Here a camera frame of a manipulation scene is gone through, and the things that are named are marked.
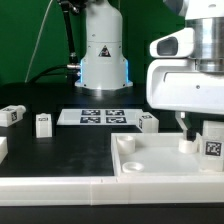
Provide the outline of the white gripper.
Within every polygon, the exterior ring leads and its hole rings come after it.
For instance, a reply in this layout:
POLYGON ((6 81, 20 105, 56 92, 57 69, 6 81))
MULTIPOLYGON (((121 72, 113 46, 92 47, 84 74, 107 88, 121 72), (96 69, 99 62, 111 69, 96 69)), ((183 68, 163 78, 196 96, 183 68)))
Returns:
POLYGON ((188 59, 157 59, 147 71, 146 96, 152 108, 176 111, 186 140, 185 112, 224 115, 224 75, 198 72, 188 59))

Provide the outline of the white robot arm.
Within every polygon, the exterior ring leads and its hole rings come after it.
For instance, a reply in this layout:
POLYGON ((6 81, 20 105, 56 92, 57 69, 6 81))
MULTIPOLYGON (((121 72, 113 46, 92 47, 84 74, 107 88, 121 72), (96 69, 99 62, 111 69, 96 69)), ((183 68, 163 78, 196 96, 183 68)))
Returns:
MULTIPOLYGON (((108 0, 58 0, 68 12, 86 11, 87 51, 70 44, 75 86, 95 95, 132 85, 122 54, 122 16, 108 0)), ((155 109, 224 115, 224 0, 163 0, 185 27, 150 44, 146 98, 155 109)))

